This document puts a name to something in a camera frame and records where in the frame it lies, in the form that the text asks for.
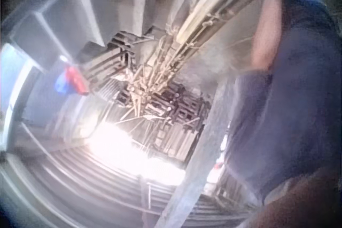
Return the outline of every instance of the metal beam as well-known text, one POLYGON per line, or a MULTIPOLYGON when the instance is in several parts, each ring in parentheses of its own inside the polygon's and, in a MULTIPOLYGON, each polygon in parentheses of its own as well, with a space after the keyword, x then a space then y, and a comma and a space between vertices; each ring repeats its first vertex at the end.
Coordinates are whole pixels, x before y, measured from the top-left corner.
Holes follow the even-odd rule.
POLYGON ((182 184, 175 190, 155 228, 180 228, 198 201, 209 172, 220 155, 220 146, 229 123, 231 78, 223 79, 216 90, 202 136, 186 168, 182 184))
POLYGON ((6 111, 0 151, 12 150, 12 128, 14 119, 16 114, 22 110, 22 107, 24 106, 23 104, 25 104, 34 85, 34 81, 39 73, 39 70, 35 69, 34 64, 30 60, 27 60, 21 69, 21 72, 14 84, 9 106, 6 111))
POLYGON ((184 44, 220 1, 222 0, 199 0, 192 13, 180 28, 176 38, 177 42, 184 44))
MULTIPOLYGON (((140 193, 141 193, 141 206, 144 209, 151 209, 150 207, 150 195, 148 194, 149 198, 146 198, 146 180, 144 177, 140 176, 140 193)), ((142 220, 143 220, 143 228, 150 228, 149 226, 149 216, 146 212, 142 212, 142 220)))

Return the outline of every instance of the corrugated metal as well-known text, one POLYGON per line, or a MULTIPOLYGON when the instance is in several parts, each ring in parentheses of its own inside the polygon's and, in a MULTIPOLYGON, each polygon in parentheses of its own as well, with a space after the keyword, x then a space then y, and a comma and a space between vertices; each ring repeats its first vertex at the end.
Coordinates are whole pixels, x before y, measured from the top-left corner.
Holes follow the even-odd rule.
MULTIPOLYGON (((62 216, 84 227, 143 227, 143 213, 154 223, 175 190, 174 186, 145 181, 108 166, 86 146, 51 156, 24 161, 30 184, 42 188, 40 201, 46 206, 53 205, 62 216), (142 183, 151 188, 150 208, 142 206, 142 183)), ((184 227, 216 227, 235 219, 241 217, 220 209, 203 196, 184 227)))

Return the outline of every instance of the blue object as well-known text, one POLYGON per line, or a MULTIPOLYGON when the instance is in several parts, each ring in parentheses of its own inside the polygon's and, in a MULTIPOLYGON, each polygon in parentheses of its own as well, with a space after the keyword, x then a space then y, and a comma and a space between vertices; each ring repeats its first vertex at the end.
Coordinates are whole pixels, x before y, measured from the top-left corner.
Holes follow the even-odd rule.
POLYGON ((66 71, 59 75, 55 82, 55 90, 63 95, 72 95, 76 93, 73 85, 68 81, 66 71))

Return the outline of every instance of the sleeve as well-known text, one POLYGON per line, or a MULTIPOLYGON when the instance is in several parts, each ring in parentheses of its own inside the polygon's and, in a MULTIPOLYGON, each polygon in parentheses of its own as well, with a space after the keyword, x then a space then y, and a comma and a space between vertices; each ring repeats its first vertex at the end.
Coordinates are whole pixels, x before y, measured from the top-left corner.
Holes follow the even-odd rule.
POLYGON ((244 119, 251 112, 262 111, 271 82, 271 73, 259 70, 238 76, 234 88, 233 119, 244 119))
POLYGON ((263 71, 250 71, 237 77, 231 106, 226 160, 255 132, 265 110, 272 80, 271 73, 263 71))

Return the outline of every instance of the red object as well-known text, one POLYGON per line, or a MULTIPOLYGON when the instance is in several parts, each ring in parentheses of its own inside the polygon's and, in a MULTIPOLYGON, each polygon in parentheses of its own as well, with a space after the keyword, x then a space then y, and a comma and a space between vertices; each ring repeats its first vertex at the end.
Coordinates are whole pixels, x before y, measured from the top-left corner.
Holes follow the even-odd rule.
POLYGON ((82 75, 75 67, 68 66, 66 68, 66 80, 71 83, 77 93, 81 95, 86 95, 89 93, 82 75))
POLYGON ((220 168, 222 168, 222 166, 223 166, 222 162, 216 163, 215 166, 214 166, 214 169, 216 169, 216 170, 220 169, 220 168))

